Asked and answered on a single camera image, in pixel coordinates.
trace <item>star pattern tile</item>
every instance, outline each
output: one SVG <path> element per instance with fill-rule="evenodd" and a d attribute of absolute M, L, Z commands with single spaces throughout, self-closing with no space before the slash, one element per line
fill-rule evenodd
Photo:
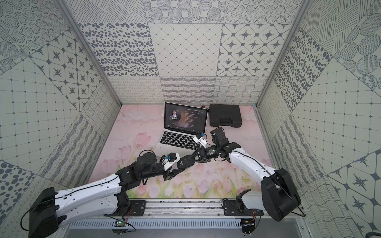
<path fill-rule="evenodd" d="M 30 58 L 78 111 L 82 110 L 101 80 L 70 30 L 54 38 Z"/>
<path fill-rule="evenodd" d="M 217 76 L 269 76 L 289 24 L 223 24 Z"/>

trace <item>wavy line pattern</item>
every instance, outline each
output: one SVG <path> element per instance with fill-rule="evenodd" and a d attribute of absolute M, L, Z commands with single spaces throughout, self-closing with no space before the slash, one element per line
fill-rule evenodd
<path fill-rule="evenodd" d="M 39 175 L 67 187 L 85 184 L 102 141 L 101 135 L 80 114 Z"/>
<path fill-rule="evenodd" d="M 316 238 L 362 237 L 326 176 L 299 188 L 298 193 Z"/>
<path fill-rule="evenodd" d="M 275 153 L 278 161 L 286 169 L 291 169 L 293 172 L 291 176 L 293 181 L 298 183 L 298 187 L 325 175 L 291 114 L 275 134 L 272 142 L 276 145 Z"/>
<path fill-rule="evenodd" d="M 160 77 L 166 102 L 211 104 L 215 77 Z"/>

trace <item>dotted pattern tile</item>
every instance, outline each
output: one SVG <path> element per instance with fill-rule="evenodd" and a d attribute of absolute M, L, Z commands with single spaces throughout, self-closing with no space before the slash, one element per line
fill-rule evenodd
<path fill-rule="evenodd" d="M 79 24 L 108 76 L 157 76 L 147 24 Z"/>
<path fill-rule="evenodd" d="M 27 54 L 0 26 L 0 74 L 15 66 L 26 57 Z"/>
<path fill-rule="evenodd" d="M 19 201 L 25 190 L 28 189 L 30 182 L 33 181 L 35 174 L 20 167 L 14 166 L 4 161 L 0 161 L 0 224 L 3 223 L 9 211 Z"/>
<path fill-rule="evenodd" d="M 79 112 L 29 58 L 0 84 L 1 158 L 36 173 Z"/>
<path fill-rule="evenodd" d="M 0 24 L 27 55 L 69 26 L 54 1 L 2 1 Z"/>
<path fill-rule="evenodd" d="M 381 98 L 335 60 L 292 114 L 326 172 L 381 147 Z"/>
<path fill-rule="evenodd" d="M 143 0 L 148 23 L 222 23 L 225 0 Z"/>
<path fill-rule="evenodd" d="M 227 0 L 224 23 L 291 24 L 302 0 Z"/>
<path fill-rule="evenodd" d="M 42 178 L 38 175 L 35 175 L 34 180 L 30 181 L 28 189 L 23 192 L 22 196 L 13 206 L 13 209 L 8 213 L 6 219 L 0 223 L 1 235 L 3 237 L 15 237 L 15 238 L 24 238 L 28 236 L 28 232 L 24 231 L 20 227 L 20 220 L 24 213 L 33 205 L 34 201 L 40 195 L 40 193 L 47 188 L 54 187 L 55 191 L 68 189 L 60 184 L 52 182 L 46 178 Z M 22 220 L 23 227 L 28 227 L 29 225 L 29 216 L 26 215 Z"/>
<path fill-rule="evenodd" d="M 275 75 L 275 82 L 292 111 L 323 72 L 332 56 L 299 28 Z"/>

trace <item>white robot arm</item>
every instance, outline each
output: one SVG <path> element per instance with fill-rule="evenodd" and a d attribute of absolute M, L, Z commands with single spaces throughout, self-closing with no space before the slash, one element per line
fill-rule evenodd
<path fill-rule="evenodd" d="M 208 148 L 203 136 L 195 136 L 194 140 L 202 147 L 182 158 L 178 153 L 170 153 L 157 163 L 156 155 L 147 152 L 107 178 L 67 190 L 55 191 L 54 187 L 43 190 L 28 210 L 28 237 L 46 237 L 71 222 L 96 215 L 125 216 L 132 209 L 126 191 L 139 186 L 141 181 L 145 184 L 145 179 L 160 175 L 169 180 L 195 163 L 210 162 L 217 157 L 242 168 L 261 184 L 262 197 L 250 190 L 237 195 L 240 211 L 266 210 L 274 220 L 280 221 L 300 205 L 299 195 L 287 171 L 275 170 L 257 161 L 240 145 L 230 143 L 222 128 L 211 131 L 211 136 L 215 145 Z"/>

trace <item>grid pattern tile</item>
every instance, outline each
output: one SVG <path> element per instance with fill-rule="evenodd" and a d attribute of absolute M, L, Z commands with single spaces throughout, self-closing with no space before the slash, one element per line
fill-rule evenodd
<path fill-rule="evenodd" d="M 255 104 L 267 77 L 216 77 L 213 103 Z"/>
<path fill-rule="evenodd" d="M 2 159 L 36 172 L 79 112 L 29 58 L 0 81 Z"/>
<path fill-rule="evenodd" d="M 327 173 L 381 147 L 381 97 L 332 61 L 293 111 Z"/>

